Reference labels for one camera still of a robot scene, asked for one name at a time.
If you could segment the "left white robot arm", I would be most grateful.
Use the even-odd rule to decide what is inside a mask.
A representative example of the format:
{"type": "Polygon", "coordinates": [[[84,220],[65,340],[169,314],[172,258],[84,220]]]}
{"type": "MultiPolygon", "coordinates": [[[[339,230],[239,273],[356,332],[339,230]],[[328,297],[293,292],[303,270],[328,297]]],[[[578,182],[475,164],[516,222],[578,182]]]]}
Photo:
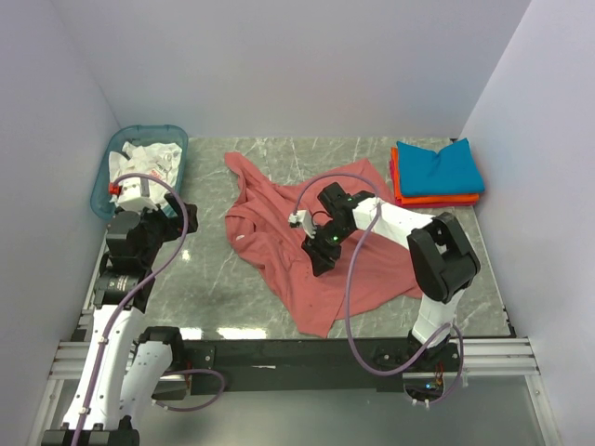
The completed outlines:
{"type": "Polygon", "coordinates": [[[173,210],[119,210],[106,232],[106,251],[93,285],[92,333],[72,403],[44,445],[137,445],[139,422],[164,373],[186,360],[176,327],[141,328],[164,243],[184,243],[198,227],[193,204],[175,193],[173,210]]]}

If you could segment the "dusty red t-shirt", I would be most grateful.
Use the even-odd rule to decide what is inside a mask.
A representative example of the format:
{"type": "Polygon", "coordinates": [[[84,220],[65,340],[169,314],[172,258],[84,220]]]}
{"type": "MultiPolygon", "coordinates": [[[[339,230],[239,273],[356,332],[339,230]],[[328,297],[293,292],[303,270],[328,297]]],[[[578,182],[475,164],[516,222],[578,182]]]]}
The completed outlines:
{"type": "Polygon", "coordinates": [[[357,250],[362,232],[337,227],[329,204],[318,199],[323,188],[338,183],[351,195],[378,190],[390,201],[390,189],[368,160],[336,168],[310,188],[272,182],[239,152],[224,160],[239,187],[225,216],[227,239],[280,298],[300,333],[326,337],[345,315],[398,295],[422,296],[405,246],[371,234],[357,250]]]}

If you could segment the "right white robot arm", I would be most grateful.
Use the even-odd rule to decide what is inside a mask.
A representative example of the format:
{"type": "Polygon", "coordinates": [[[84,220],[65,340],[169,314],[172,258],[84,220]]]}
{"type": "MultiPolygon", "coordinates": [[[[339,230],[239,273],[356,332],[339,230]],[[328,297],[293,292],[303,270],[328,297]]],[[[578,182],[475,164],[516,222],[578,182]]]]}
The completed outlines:
{"type": "Polygon", "coordinates": [[[481,264],[458,219],[450,213],[419,214],[382,200],[370,191],[345,192],[334,182],[318,195],[330,219],[316,224],[307,210],[295,209],[288,222],[302,228],[302,249],[311,260],[313,275],[332,270],[341,244],[353,232],[371,232],[408,250],[422,299],[410,332],[408,348],[413,367],[427,371],[441,358],[454,328],[457,305],[472,285],[481,264]]]}

